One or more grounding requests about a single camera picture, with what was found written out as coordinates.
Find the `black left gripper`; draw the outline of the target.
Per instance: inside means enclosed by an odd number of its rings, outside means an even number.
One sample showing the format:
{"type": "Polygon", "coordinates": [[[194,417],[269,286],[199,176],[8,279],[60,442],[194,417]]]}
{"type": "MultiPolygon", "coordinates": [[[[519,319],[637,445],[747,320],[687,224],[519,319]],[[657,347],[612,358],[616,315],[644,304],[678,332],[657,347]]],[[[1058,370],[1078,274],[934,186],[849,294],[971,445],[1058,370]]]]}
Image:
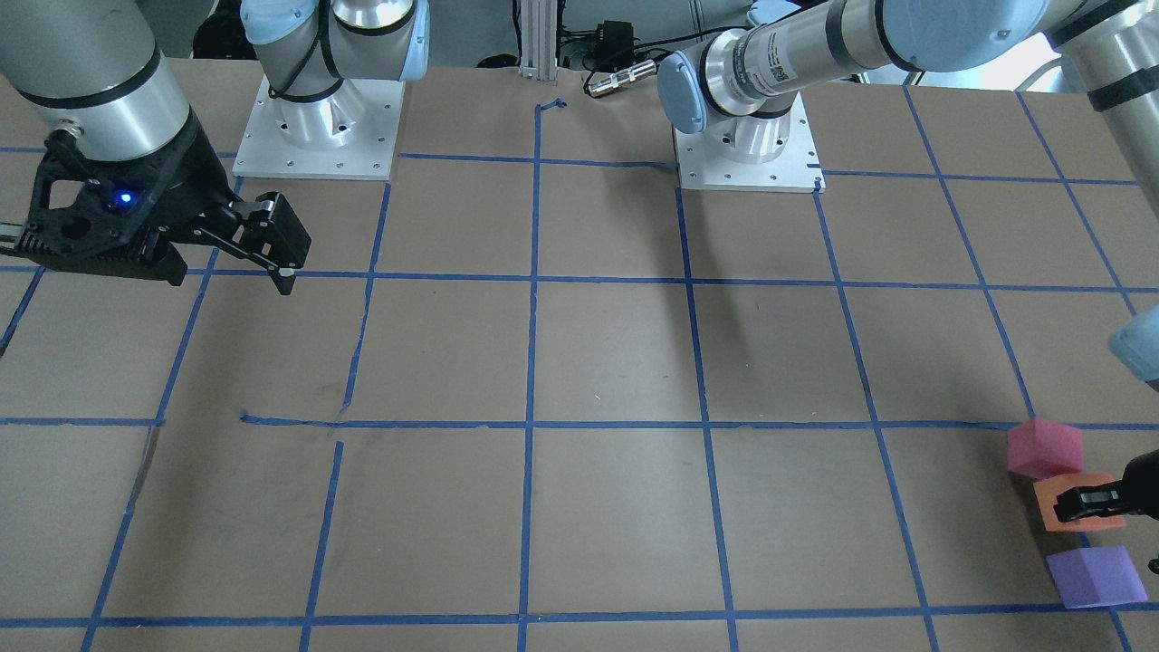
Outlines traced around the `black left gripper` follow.
{"type": "Polygon", "coordinates": [[[1054,512],[1060,523],[1076,523],[1085,517],[1118,517],[1127,513],[1158,520],[1158,450],[1150,450],[1127,462],[1121,488],[1069,488],[1057,495],[1054,512]]]}

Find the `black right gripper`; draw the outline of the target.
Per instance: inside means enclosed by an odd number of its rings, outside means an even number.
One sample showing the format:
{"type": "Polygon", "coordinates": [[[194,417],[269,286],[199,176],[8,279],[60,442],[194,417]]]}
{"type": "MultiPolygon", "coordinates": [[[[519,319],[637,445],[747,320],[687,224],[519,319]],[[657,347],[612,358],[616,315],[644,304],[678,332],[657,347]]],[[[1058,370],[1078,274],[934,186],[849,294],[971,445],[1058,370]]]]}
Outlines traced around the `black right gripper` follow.
{"type": "Polygon", "coordinates": [[[187,264],[174,244],[211,246],[263,269],[282,296],[311,237],[284,195],[243,202],[195,116],[156,152],[127,161],[81,153],[81,129],[58,122],[34,177],[25,259],[50,271],[165,281],[187,264]]]}

